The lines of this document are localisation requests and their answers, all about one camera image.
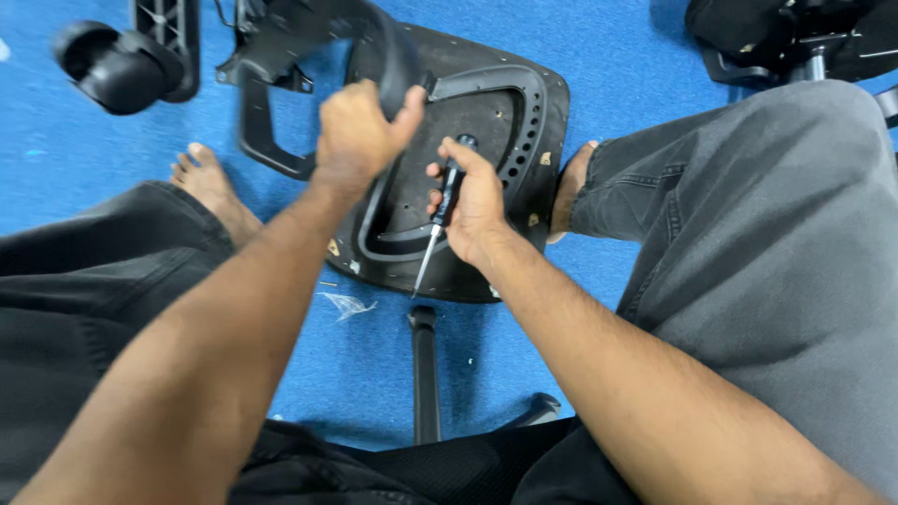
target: black pants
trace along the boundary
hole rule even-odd
[[[898,181],[868,94],[795,84],[606,142],[571,226],[643,244],[622,317],[898,500]],[[0,501],[36,471],[128,340],[232,253],[218,221],[161,182],[0,240]],[[271,444],[292,444],[291,456],[272,457]],[[277,425],[263,430],[233,500],[310,502],[293,498],[321,484],[321,461],[338,470],[325,479],[331,492],[414,500],[401,475]],[[515,496],[564,500],[638,503],[583,429],[533,465]]]

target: hand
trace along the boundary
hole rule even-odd
[[[505,220],[505,204],[502,201],[502,181],[496,176],[496,169],[483,156],[468,147],[461,146],[449,137],[437,150],[443,158],[452,157],[467,175],[462,182],[462,191],[446,228],[449,246],[463,261],[475,267],[485,261],[485,241],[512,232]],[[438,180],[443,174],[439,164],[427,167],[427,175]],[[427,213],[436,212],[436,206],[443,201],[439,190],[430,191],[430,205]]]
[[[412,86],[393,123],[383,116],[377,84],[350,84],[321,105],[313,182],[364,191],[415,135],[424,118],[424,88]]]

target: screwdriver handle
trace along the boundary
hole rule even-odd
[[[477,151],[477,138],[473,135],[463,133],[455,139],[462,146],[468,147],[474,152]],[[462,192],[462,182],[467,173],[458,165],[458,162],[451,157],[446,159],[446,165],[443,169],[443,187],[440,192],[443,193],[443,201],[436,208],[436,212],[430,217],[430,222],[446,227],[451,224],[452,214],[455,211],[455,205],[458,203],[458,197]]]

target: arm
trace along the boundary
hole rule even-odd
[[[546,261],[506,224],[489,163],[451,139],[440,154],[468,171],[450,245],[502,295],[644,501],[885,503],[766,405],[620,319]]]
[[[327,244],[423,117],[393,124],[376,86],[321,107],[319,167],[302,198],[167,308],[113,363],[47,463],[13,501],[224,503],[259,435]]]

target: forearm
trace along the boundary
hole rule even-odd
[[[483,249],[477,266],[647,502],[879,502],[774,411],[615,316],[521,237],[495,234]]]
[[[117,492],[130,502],[223,502],[289,359],[327,243],[357,196],[311,184],[167,308],[113,363],[29,490],[67,488],[36,486],[41,479],[81,480],[83,496],[65,502],[115,501]]]

